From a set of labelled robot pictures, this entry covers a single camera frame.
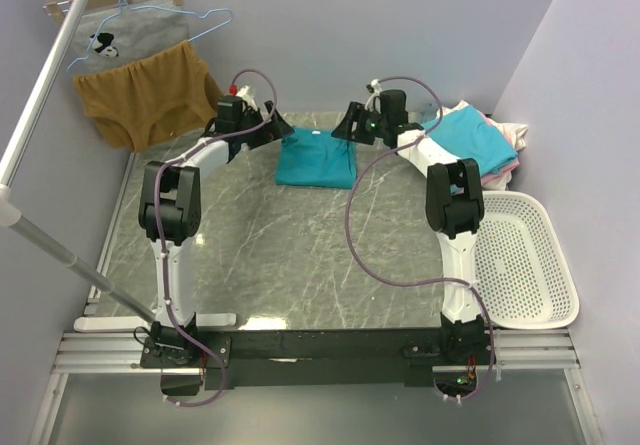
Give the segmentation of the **teal t-shirt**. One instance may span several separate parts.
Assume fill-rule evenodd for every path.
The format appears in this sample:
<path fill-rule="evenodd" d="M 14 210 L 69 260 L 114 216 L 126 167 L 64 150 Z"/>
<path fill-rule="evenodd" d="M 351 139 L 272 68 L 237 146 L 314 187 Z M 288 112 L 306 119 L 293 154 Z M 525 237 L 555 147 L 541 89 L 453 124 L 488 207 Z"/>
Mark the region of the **teal t-shirt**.
<path fill-rule="evenodd" d="M 281 140 L 277 185 L 351 189 L 357 178 L 355 144 L 328 130 L 295 127 Z"/>

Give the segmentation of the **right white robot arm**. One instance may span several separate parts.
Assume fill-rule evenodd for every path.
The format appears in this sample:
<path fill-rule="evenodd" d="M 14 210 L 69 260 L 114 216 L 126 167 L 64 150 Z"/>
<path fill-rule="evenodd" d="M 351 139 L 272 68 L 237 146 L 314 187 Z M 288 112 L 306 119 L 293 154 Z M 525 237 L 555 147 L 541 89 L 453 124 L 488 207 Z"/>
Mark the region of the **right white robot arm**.
<path fill-rule="evenodd" d="M 429 282 L 443 286 L 443 302 L 438 343 L 417 345 L 411 354 L 440 355 L 460 364 L 487 343 L 474 288 L 477 237 L 485 215 L 479 165 L 450 154 L 423 127 L 411 123 L 404 91 L 384 90 L 377 83 L 367 89 L 367 102 L 350 103 L 332 136 L 367 145 L 380 139 L 426 178 L 425 215 L 436 233 L 443 266 L 443 277 Z"/>

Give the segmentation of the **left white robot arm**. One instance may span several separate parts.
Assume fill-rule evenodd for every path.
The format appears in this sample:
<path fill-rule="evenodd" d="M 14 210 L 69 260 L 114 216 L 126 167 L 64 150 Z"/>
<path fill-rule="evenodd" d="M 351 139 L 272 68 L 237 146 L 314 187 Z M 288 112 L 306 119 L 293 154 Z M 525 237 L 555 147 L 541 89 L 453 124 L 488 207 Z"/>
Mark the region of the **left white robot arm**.
<path fill-rule="evenodd" d="M 186 367 L 204 354 L 197 339 L 189 264 L 202 218 L 201 181 L 243 147 L 253 150 L 292 134 L 274 101 L 259 107 L 243 88 L 219 100 L 217 116 L 194 145 L 173 159 L 147 163 L 138 222 L 156 264 L 158 302 L 145 343 L 154 356 Z"/>

